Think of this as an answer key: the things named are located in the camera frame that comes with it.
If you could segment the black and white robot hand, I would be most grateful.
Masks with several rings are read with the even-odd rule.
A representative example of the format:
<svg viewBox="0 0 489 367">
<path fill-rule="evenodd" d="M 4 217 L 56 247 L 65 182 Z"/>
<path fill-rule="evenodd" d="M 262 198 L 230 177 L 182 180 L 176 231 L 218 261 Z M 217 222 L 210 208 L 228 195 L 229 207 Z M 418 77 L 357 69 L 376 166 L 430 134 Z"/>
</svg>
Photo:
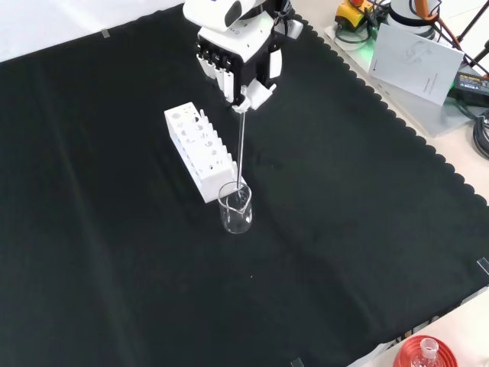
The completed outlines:
<svg viewBox="0 0 489 367">
<path fill-rule="evenodd" d="M 258 109 L 277 88 L 282 52 L 274 20 L 265 12 L 239 20 L 224 32 L 201 28 L 196 48 L 203 72 L 237 113 Z"/>
</svg>

